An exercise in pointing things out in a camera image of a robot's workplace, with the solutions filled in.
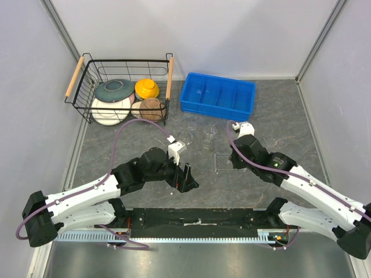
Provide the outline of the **clear acrylic tube rack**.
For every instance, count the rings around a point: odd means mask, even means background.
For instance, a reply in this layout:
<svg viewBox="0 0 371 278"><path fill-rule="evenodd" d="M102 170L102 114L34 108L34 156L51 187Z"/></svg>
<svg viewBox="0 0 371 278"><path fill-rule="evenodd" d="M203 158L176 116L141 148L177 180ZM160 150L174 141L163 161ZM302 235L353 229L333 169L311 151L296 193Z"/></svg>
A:
<svg viewBox="0 0 371 278"><path fill-rule="evenodd" d="M214 172L221 173L226 171L237 171L244 173L246 169L235 169L230 161L230 155L227 153L215 153L213 157Z"/></svg>

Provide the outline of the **blue plastic divided bin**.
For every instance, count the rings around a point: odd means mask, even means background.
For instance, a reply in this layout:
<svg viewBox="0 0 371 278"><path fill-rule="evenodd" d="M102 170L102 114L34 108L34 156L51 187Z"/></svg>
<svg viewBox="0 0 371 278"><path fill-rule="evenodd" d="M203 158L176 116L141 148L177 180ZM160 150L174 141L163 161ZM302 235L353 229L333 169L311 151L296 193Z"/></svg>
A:
<svg viewBox="0 0 371 278"><path fill-rule="evenodd" d="M247 121L254 108L256 84L190 72L180 95L183 112Z"/></svg>

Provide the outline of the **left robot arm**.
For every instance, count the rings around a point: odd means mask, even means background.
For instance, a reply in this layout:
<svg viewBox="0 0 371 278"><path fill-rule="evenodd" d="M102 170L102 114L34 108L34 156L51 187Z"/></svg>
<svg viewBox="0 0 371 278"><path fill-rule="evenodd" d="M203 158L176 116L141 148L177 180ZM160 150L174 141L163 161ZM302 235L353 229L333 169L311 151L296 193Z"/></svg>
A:
<svg viewBox="0 0 371 278"><path fill-rule="evenodd" d="M23 209L23 222L31 247L43 246L64 231L83 225L123 227L127 213L121 196L141 190L146 182L165 181L184 193L198 188L190 164L181 164L160 148L153 147L88 184L45 196L32 193Z"/></svg>

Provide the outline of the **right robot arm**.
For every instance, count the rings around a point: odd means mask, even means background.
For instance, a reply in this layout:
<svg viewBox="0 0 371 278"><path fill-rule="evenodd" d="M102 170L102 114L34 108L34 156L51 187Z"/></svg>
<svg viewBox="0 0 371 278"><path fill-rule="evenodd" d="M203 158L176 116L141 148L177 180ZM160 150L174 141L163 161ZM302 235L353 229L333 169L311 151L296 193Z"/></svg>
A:
<svg viewBox="0 0 371 278"><path fill-rule="evenodd" d="M313 208L275 201L265 214L272 228L294 225L334 240L347 254L366 259L370 253L370 206L322 183L286 155L268 153L251 134L231 141L234 167L248 168L261 180L294 193Z"/></svg>

